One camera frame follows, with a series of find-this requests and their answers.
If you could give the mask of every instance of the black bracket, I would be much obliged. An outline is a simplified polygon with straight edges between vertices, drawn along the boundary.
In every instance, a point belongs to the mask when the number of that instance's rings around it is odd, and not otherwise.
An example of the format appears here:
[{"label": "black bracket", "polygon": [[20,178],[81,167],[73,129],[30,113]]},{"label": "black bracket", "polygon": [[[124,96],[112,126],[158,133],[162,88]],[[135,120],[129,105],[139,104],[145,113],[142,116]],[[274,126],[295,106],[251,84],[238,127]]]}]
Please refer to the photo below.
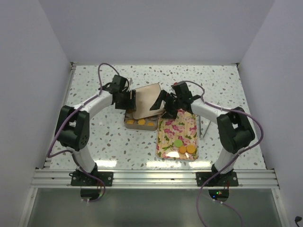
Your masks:
[{"label": "black bracket", "polygon": [[[106,187],[110,187],[113,184],[113,172],[98,172],[98,170],[95,171],[94,169],[90,174],[103,181]],[[69,176],[71,176],[71,186],[100,186],[97,180],[87,176],[80,170],[70,173]]]},{"label": "black bracket", "polygon": [[[65,119],[74,111],[74,107],[67,105],[61,108],[55,134],[58,132]],[[72,126],[70,123],[74,121],[76,122],[76,125]],[[69,120],[68,123],[66,123],[58,137],[58,141],[64,147],[70,147],[79,151],[86,146],[88,140],[89,113],[86,111],[79,111]]]},{"label": "black bracket", "polygon": [[[201,187],[202,184],[208,180],[211,176],[213,176],[216,173],[216,169],[214,165],[212,166],[211,172],[196,172],[196,181],[197,186]],[[239,186],[237,173],[231,170],[230,172],[226,174],[219,174],[217,177],[215,177],[213,180],[207,183],[207,187],[225,187],[226,185],[229,185],[231,187],[237,187]]]},{"label": "black bracket", "polygon": [[[241,107],[233,110],[244,112]],[[236,154],[241,148],[247,147],[255,139],[255,133],[247,116],[228,112],[217,117],[220,141],[225,150]]]}]

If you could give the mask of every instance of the gray floor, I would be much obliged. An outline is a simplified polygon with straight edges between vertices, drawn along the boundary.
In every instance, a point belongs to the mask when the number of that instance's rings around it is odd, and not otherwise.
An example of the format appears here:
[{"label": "gray floor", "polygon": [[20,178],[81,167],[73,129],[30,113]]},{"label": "gray floor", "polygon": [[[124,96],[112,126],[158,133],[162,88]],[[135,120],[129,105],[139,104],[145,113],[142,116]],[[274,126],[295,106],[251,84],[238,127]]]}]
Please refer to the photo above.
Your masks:
[{"label": "gray floor", "polygon": [[[39,189],[30,227],[194,227],[198,190],[107,190],[98,202],[80,201],[79,189]],[[233,190],[227,200],[243,216],[246,227],[280,227],[270,190]],[[213,203],[208,191],[200,199],[211,227],[239,227],[226,206]]]}]

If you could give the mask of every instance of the green candy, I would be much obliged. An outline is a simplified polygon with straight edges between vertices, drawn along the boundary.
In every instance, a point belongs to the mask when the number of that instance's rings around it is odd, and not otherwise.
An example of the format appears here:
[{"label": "green candy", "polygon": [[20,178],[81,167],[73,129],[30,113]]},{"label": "green candy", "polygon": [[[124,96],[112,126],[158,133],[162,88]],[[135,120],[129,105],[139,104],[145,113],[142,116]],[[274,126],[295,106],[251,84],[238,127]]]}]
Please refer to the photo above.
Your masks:
[{"label": "green candy", "polygon": [[175,146],[177,147],[177,148],[179,148],[179,147],[181,147],[182,145],[183,145],[183,142],[182,142],[182,140],[175,140],[175,142],[174,142],[174,144],[175,144]]}]

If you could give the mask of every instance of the cable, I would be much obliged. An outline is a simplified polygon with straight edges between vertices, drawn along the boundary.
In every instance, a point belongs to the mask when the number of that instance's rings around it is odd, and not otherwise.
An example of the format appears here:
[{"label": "cable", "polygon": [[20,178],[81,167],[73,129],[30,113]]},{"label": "cable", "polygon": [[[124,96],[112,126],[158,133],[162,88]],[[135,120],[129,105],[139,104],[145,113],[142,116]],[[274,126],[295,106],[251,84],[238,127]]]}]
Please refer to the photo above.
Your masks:
[{"label": "cable", "polygon": [[120,76],[119,72],[114,68],[114,66],[112,66],[112,65],[110,65],[108,63],[101,63],[101,64],[99,64],[99,66],[98,66],[98,78],[99,78],[99,84],[100,84],[99,95],[102,92],[102,81],[101,81],[101,76],[100,76],[100,68],[101,68],[102,65],[107,65],[107,66],[111,67]]},{"label": "cable", "polygon": [[[204,94],[205,94],[205,89],[204,89],[201,85],[199,85],[199,84],[197,84],[197,83],[195,83],[195,82],[193,82],[193,81],[189,81],[189,80],[184,80],[183,82],[192,83],[192,84],[195,84],[195,85],[197,85],[198,87],[200,87],[200,88],[203,90],[203,93],[202,93],[202,95],[201,95],[201,100],[202,100],[203,103],[205,103],[206,105],[211,106],[211,107],[213,107],[213,108],[215,108],[215,109],[218,109],[218,110],[223,110],[223,111],[227,111],[227,112],[234,112],[234,113],[243,114],[243,115],[249,117],[250,119],[252,119],[252,120],[258,125],[258,127],[260,128],[260,132],[261,132],[260,139],[259,139],[255,144],[253,144],[253,145],[251,145],[250,147],[247,147],[247,148],[245,148],[244,150],[238,152],[238,155],[235,156],[235,157],[234,157],[226,166],[224,166],[220,171],[218,171],[216,174],[214,174],[213,176],[211,176],[210,178],[208,178],[208,179],[202,184],[202,186],[201,186],[201,188],[200,188],[200,190],[199,190],[197,199],[196,199],[196,210],[197,210],[198,216],[199,216],[201,222],[203,223],[203,225],[204,225],[205,227],[208,227],[208,225],[205,223],[205,221],[204,221],[204,219],[203,219],[203,217],[202,217],[202,215],[201,215],[201,213],[200,213],[200,208],[199,208],[199,198],[200,198],[200,196],[201,196],[203,187],[205,187],[205,185],[207,185],[207,183],[208,183],[209,181],[211,181],[212,179],[214,179],[217,175],[219,175],[222,171],[224,171],[227,167],[229,167],[233,162],[235,162],[235,161],[237,160],[237,158],[238,158],[239,155],[241,155],[241,154],[243,154],[244,152],[246,152],[246,151],[248,151],[248,150],[254,148],[255,146],[259,145],[260,142],[263,140],[264,131],[263,131],[263,128],[262,128],[261,124],[257,121],[257,119],[254,118],[254,117],[252,117],[250,114],[248,114],[248,113],[246,113],[246,112],[238,111],[238,110],[231,110],[231,109],[222,108],[222,107],[216,106],[216,105],[214,105],[214,104],[212,104],[212,103],[205,102],[205,101],[204,101],[204,97],[203,97]],[[242,215],[241,215],[234,207],[232,207],[231,205],[226,204],[226,203],[222,203],[222,204],[225,205],[225,206],[227,206],[227,207],[229,207],[229,208],[231,208],[231,209],[233,209],[233,210],[237,213],[237,215],[240,217],[240,220],[241,220],[241,227],[243,227],[243,226],[244,226],[244,220],[243,220]]]},{"label": "cable", "polygon": [[300,227],[298,224],[299,221],[302,221],[302,217],[300,217],[300,216],[295,217],[294,222],[298,227]]},{"label": "cable", "polygon": [[[100,83],[100,92],[99,92],[99,95],[102,93],[102,81],[101,81],[101,75],[100,75],[100,67],[101,67],[102,65],[107,65],[107,66],[111,67],[118,75],[120,75],[119,72],[118,72],[112,65],[110,65],[110,64],[108,64],[108,63],[101,63],[101,64],[99,64],[99,66],[98,66],[98,78],[99,78],[99,83]],[[48,158],[52,158],[52,157],[55,157],[55,156],[57,156],[57,155],[59,155],[59,154],[65,153],[65,152],[71,153],[72,159],[74,160],[74,162],[76,163],[76,165],[79,167],[79,169],[80,169],[84,174],[86,174],[87,176],[89,176],[89,177],[91,177],[91,178],[93,178],[93,179],[95,179],[95,180],[97,180],[97,181],[99,181],[99,182],[101,183],[101,185],[104,187],[104,190],[103,190],[102,194],[101,194],[97,199],[95,199],[95,200],[87,200],[87,202],[98,201],[101,197],[103,197],[103,195],[104,195],[104,193],[105,193],[105,184],[104,184],[104,182],[103,182],[101,179],[99,179],[99,178],[97,178],[97,177],[95,177],[95,176],[89,174],[88,172],[86,172],[86,171],[79,165],[79,163],[77,162],[77,160],[76,160],[76,158],[75,158],[75,156],[74,156],[74,154],[73,154],[73,152],[72,152],[71,150],[63,150],[63,151],[59,151],[59,152],[57,152],[57,153],[55,153],[55,154],[51,154],[51,152],[52,152],[52,150],[53,150],[53,147],[54,147],[54,145],[55,145],[55,142],[57,141],[57,139],[58,139],[60,133],[62,132],[62,130],[63,130],[63,128],[65,127],[65,125],[69,122],[69,120],[70,120],[77,112],[79,112],[85,105],[87,105],[88,103],[90,103],[91,101],[93,101],[94,99],[96,99],[99,95],[95,95],[95,96],[91,97],[90,99],[86,100],[82,105],[80,105],[77,109],[75,109],[75,110],[74,110],[74,111],[73,111],[73,112],[72,112],[72,113],[63,121],[63,123],[62,123],[62,125],[60,126],[59,130],[58,130],[57,133],[55,134],[55,137],[54,137],[53,141],[51,142],[51,145],[50,145],[50,147],[49,147],[49,149],[48,149],[48,151],[47,151],[47,154],[46,154],[46,156],[47,156]]]}]

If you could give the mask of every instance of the metal frame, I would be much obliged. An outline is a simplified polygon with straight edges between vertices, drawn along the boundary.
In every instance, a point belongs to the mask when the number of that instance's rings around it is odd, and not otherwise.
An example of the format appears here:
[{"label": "metal frame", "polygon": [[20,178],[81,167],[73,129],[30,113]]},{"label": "metal frame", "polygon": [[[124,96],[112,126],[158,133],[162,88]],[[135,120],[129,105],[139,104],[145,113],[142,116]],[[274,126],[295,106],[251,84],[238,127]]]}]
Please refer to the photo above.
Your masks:
[{"label": "metal frame", "polygon": [[32,213],[35,199],[37,196],[38,188],[30,188],[27,195],[27,200],[25,202],[23,212],[19,221],[19,227],[27,227],[30,215]]},{"label": "metal frame", "polygon": [[[77,188],[70,186],[69,173],[74,170],[36,170],[32,187],[36,188]],[[118,189],[197,189],[197,170],[99,170],[114,172],[113,185]],[[239,186],[233,189],[278,189],[273,170],[238,170]]]},{"label": "metal frame", "polygon": [[280,217],[282,227],[291,226],[290,222],[289,222],[289,219],[288,219],[288,216],[287,216],[285,206],[284,206],[283,201],[282,201],[280,190],[279,189],[272,189],[271,191],[272,191],[272,194],[273,194],[273,197],[274,197],[274,200],[275,200],[276,209],[278,211],[278,215]]}]

